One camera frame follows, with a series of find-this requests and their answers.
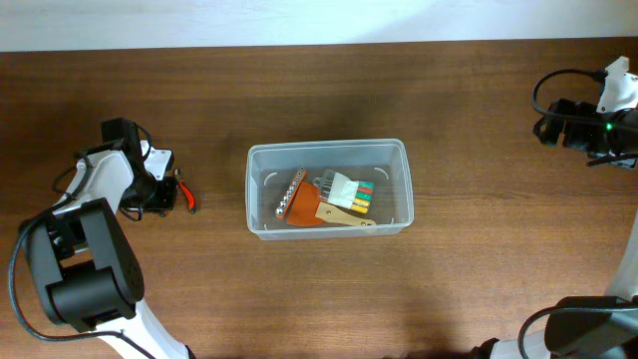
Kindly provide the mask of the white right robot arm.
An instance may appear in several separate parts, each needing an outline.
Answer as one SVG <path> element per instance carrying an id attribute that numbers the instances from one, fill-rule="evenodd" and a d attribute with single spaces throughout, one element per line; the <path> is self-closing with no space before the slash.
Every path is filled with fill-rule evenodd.
<path id="1" fill-rule="evenodd" d="M 534 125 L 544 145 L 563 137 L 566 148 L 586 153 L 590 167 L 637 168 L 637 103 L 594 106 L 558 100 Z M 492 338 L 472 358 L 635 358 L 637 356 L 637 229 L 602 296 L 568 296 L 522 324 L 517 338 Z"/>

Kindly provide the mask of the orange socket bit rail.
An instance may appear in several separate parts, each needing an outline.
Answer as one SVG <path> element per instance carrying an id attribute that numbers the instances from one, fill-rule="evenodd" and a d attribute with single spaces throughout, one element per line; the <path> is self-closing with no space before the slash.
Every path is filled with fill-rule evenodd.
<path id="1" fill-rule="evenodd" d="M 275 216 L 278 219 L 284 219 L 288 213 L 288 210 L 293 202 L 300 185 L 303 183 L 307 172 L 304 168 L 299 168 L 298 171 L 293 176 L 288 188 L 285 191 L 281 201 L 279 202 L 278 207 L 275 209 Z"/>

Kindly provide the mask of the clear plastic container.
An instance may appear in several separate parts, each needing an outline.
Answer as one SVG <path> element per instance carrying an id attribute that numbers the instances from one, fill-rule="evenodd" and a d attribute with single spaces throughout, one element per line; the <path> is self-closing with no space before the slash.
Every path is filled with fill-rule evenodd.
<path id="1" fill-rule="evenodd" d="M 254 146 L 245 202 L 248 229 L 262 240 L 396 234 L 415 214 L 396 139 Z"/>

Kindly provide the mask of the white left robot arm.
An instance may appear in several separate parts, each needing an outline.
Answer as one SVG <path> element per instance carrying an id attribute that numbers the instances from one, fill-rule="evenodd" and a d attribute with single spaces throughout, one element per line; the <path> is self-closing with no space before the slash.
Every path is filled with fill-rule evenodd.
<path id="1" fill-rule="evenodd" d="M 26 254 L 49 319 L 75 334 L 99 338 L 124 358 L 190 358 L 147 305 L 144 277 L 116 218 L 136 180 L 167 177 L 170 150 L 143 145 L 137 160 L 122 150 L 80 153 L 76 174 L 61 199 L 26 221 L 15 248 Z"/>

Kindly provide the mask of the orange handled pliers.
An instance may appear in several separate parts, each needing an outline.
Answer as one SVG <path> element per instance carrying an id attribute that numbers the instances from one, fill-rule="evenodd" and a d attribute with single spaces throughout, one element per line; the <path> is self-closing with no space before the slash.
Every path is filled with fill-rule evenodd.
<path id="1" fill-rule="evenodd" d="M 178 186 L 179 190 L 181 191 L 181 193 L 185 197 L 188 212 L 190 214 L 195 214 L 196 211 L 197 211 L 196 199 L 195 199 L 194 194 L 189 189 L 189 187 L 186 185 L 186 183 L 185 183 L 185 181 L 183 179 L 182 170 L 181 169 L 175 169 L 173 171 L 173 175 L 174 175 L 174 177 L 175 177 L 175 179 L 177 181 L 177 186 Z"/>

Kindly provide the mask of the orange scraper wooden handle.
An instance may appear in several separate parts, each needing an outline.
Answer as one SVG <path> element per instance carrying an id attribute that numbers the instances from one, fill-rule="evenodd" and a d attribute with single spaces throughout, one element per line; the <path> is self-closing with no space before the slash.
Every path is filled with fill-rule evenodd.
<path id="1" fill-rule="evenodd" d="M 324 223 L 349 226 L 376 225 L 372 219 L 349 214 L 333 204 L 321 201 L 318 188 L 306 181 L 300 184 L 294 196 L 288 210 L 286 223 L 300 227 L 317 226 Z"/>

